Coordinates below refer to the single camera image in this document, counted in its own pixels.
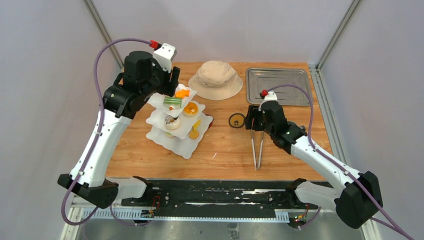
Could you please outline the orange star cookie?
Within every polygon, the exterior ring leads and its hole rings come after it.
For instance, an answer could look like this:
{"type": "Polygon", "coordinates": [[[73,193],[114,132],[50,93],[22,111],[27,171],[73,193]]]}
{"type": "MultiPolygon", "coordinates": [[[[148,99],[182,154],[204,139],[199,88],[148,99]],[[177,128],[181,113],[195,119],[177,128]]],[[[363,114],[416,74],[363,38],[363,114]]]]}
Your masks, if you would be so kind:
{"type": "Polygon", "coordinates": [[[190,90],[189,89],[181,89],[175,92],[174,97],[179,99],[184,99],[185,97],[190,96],[190,90]]]}

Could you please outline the green macaron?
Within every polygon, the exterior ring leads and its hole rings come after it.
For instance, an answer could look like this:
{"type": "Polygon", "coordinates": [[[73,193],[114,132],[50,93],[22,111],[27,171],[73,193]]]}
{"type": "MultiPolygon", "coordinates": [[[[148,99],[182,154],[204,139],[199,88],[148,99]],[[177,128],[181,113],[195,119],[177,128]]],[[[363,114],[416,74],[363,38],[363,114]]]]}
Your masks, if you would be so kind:
{"type": "Polygon", "coordinates": [[[183,104],[183,99],[179,97],[170,97],[166,96],[163,100],[163,107],[169,109],[170,111],[181,109],[183,104]]]}

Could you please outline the orange frosted donut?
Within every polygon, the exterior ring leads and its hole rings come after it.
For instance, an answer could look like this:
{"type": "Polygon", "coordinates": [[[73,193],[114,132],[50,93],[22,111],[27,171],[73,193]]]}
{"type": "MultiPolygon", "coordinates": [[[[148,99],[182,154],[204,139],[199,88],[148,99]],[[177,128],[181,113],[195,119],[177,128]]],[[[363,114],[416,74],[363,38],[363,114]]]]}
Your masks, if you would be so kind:
{"type": "Polygon", "coordinates": [[[186,117],[194,117],[199,112],[199,105],[194,101],[190,101],[182,112],[186,117]]]}

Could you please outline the metal food tongs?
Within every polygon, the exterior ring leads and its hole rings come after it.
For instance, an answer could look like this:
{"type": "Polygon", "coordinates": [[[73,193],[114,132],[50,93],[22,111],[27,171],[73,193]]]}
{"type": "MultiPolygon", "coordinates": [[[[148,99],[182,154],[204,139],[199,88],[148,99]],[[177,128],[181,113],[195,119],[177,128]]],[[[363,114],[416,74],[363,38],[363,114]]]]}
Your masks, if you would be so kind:
{"type": "Polygon", "coordinates": [[[255,131],[253,129],[250,130],[252,157],[253,157],[255,170],[259,170],[261,168],[261,163],[263,158],[264,135],[265,135],[265,132],[261,131],[260,141],[257,142],[255,140],[255,131]]]}

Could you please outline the white tiered dessert stand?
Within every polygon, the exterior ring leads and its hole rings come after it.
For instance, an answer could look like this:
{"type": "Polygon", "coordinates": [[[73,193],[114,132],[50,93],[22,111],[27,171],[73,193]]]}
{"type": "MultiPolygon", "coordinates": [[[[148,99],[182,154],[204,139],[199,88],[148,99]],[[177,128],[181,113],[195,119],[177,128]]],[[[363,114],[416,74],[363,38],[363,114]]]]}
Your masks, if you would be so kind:
{"type": "Polygon", "coordinates": [[[146,123],[151,125],[151,130],[146,134],[146,138],[187,160],[191,158],[193,152],[196,150],[204,134],[208,130],[209,119],[204,113],[206,106],[194,100],[194,96],[197,92],[180,83],[176,91],[181,89],[190,90],[190,96],[182,100],[181,109],[169,110],[164,107],[163,101],[165,97],[168,97],[167,95],[155,93],[148,100],[147,103],[154,107],[154,111],[146,119],[146,123]],[[199,112],[194,117],[187,117],[183,114],[183,109],[189,102],[195,102],[199,106],[199,112]],[[179,117],[181,120],[179,128],[175,130],[165,128],[165,118],[168,115],[179,117]],[[197,129],[199,137],[197,139],[190,139],[189,132],[192,131],[192,126],[196,123],[198,118],[201,119],[201,124],[197,129]],[[171,133],[174,137],[166,136],[165,132],[171,133]]]}

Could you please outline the white chocolate donut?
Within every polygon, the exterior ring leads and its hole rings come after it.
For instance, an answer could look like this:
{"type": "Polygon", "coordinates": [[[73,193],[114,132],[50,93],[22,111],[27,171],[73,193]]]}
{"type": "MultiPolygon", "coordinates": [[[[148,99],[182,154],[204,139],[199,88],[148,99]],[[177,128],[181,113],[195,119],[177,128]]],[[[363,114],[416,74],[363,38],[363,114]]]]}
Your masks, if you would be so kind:
{"type": "Polygon", "coordinates": [[[168,129],[168,130],[176,130],[177,128],[180,127],[180,125],[181,125],[181,120],[180,120],[180,118],[178,116],[177,117],[173,117],[171,115],[167,115],[165,117],[164,126],[165,126],[166,129],[168,129]]]}

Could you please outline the green frosted donut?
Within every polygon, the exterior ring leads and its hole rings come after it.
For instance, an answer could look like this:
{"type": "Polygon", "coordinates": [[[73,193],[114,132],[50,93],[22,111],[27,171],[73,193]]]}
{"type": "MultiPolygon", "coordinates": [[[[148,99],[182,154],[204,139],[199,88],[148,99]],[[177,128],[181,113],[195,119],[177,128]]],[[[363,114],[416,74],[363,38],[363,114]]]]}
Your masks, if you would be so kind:
{"type": "Polygon", "coordinates": [[[169,132],[165,132],[165,135],[166,135],[167,137],[170,137],[170,138],[174,137],[174,135],[173,135],[173,134],[171,134],[171,133],[169,133],[169,132]]]}

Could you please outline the yellow cake slice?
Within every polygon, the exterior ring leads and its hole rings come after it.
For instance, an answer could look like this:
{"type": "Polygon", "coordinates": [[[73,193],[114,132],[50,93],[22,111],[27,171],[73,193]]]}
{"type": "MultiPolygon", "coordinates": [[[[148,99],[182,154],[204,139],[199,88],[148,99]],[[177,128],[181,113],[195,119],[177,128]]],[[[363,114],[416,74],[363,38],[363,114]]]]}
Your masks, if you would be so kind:
{"type": "Polygon", "coordinates": [[[197,121],[195,122],[195,124],[192,126],[192,131],[197,132],[198,127],[200,126],[201,123],[202,123],[202,120],[200,118],[198,118],[197,121]]]}

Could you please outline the small orange round biscuit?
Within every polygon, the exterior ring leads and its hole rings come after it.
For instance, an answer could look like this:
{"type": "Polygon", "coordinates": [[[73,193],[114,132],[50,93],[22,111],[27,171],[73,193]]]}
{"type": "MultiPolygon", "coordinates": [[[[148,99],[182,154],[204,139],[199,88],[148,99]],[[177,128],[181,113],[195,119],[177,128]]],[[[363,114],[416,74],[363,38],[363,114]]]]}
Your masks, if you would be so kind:
{"type": "Polygon", "coordinates": [[[199,137],[199,135],[200,135],[200,133],[199,133],[197,130],[191,130],[191,131],[188,133],[188,137],[189,137],[190,139],[192,139],[192,140],[197,139],[197,138],[199,137]]]}

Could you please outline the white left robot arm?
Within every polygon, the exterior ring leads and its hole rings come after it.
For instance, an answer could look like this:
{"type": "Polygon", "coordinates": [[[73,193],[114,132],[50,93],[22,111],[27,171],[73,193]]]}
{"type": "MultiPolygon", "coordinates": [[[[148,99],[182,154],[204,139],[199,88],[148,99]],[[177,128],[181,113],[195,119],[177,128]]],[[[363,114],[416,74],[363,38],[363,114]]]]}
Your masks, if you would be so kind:
{"type": "Polygon", "coordinates": [[[134,199],[140,206],[153,201],[152,184],[139,176],[106,177],[115,148],[136,113],[155,94],[173,96],[178,86],[180,69],[172,67],[176,51],[162,47],[153,53],[130,52],[119,73],[102,98],[104,109],[96,125],[102,127],[89,139],[84,153],[70,173],[61,174],[57,183],[95,205],[106,209],[115,200],[134,199]]]}

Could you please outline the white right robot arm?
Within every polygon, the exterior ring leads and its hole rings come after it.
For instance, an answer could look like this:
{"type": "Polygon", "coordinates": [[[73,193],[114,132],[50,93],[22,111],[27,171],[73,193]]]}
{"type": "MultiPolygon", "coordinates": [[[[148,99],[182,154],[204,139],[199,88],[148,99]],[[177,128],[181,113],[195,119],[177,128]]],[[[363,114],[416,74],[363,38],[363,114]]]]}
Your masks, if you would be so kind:
{"type": "Polygon", "coordinates": [[[269,135],[278,148],[307,163],[331,185],[295,180],[285,195],[291,208],[304,203],[323,207],[336,212],[347,226],[358,229],[383,207],[379,179],[374,173],[359,172],[326,152],[304,127],[287,120],[275,100],[250,105],[244,123],[247,130],[269,135]]]}

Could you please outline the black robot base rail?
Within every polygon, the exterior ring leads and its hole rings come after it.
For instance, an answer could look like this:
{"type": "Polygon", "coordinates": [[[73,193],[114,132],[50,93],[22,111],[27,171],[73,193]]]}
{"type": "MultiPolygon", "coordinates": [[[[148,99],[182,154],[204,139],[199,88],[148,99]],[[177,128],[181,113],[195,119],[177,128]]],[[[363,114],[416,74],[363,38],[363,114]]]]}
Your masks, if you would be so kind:
{"type": "MultiPolygon", "coordinates": [[[[323,193],[330,190],[328,182],[310,182],[303,178],[289,181],[253,180],[196,180],[150,179],[140,197],[124,197],[125,206],[151,206],[160,217],[188,217],[210,219],[266,219],[276,210],[317,209],[316,198],[307,200],[300,191],[312,187],[323,193]]],[[[378,209],[363,192],[373,193],[375,181],[367,176],[358,182],[345,183],[341,193],[329,199],[328,209],[349,227],[358,229],[378,209]]]]}

